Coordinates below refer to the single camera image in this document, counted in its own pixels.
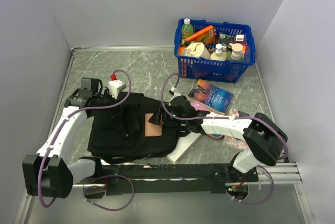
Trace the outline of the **brown leather wallet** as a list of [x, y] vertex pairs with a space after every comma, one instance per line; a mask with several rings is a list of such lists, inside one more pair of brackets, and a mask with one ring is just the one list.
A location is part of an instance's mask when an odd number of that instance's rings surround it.
[[145, 114], [144, 124], [144, 136], [149, 137], [160, 137], [163, 134], [162, 125], [155, 125], [149, 122], [149, 119], [153, 116], [153, 113]]

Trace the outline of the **black student backpack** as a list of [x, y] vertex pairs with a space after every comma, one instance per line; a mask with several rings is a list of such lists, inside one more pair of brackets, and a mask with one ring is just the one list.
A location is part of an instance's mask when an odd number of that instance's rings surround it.
[[180, 122], [163, 125], [161, 136], [144, 135], [145, 115], [155, 113], [160, 104], [141, 93], [131, 93], [120, 106], [94, 111], [87, 150], [111, 164], [170, 154], [180, 137]]

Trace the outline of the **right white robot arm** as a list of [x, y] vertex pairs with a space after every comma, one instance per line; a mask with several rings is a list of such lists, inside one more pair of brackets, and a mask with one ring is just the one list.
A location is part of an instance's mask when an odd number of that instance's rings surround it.
[[234, 181], [242, 180], [258, 165], [275, 166], [288, 155], [287, 135], [263, 113], [235, 117], [196, 110], [183, 95], [174, 95], [168, 103], [164, 100], [160, 103], [160, 116], [185, 125], [190, 132], [230, 136], [247, 143], [248, 148], [233, 158], [228, 169]]

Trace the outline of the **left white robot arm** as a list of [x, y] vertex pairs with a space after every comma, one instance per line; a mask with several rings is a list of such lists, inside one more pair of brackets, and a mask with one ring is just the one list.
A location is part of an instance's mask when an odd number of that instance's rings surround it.
[[93, 113], [100, 107], [116, 103], [126, 88], [115, 76], [103, 86], [102, 81], [83, 78], [65, 101], [61, 118], [51, 135], [35, 155], [25, 156], [22, 166], [27, 194], [30, 196], [66, 198], [74, 184], [87, 178], [98, 183], [104, 175], [97, 158], [79, 159], [67, 165], [64, 161], [71, 143]]

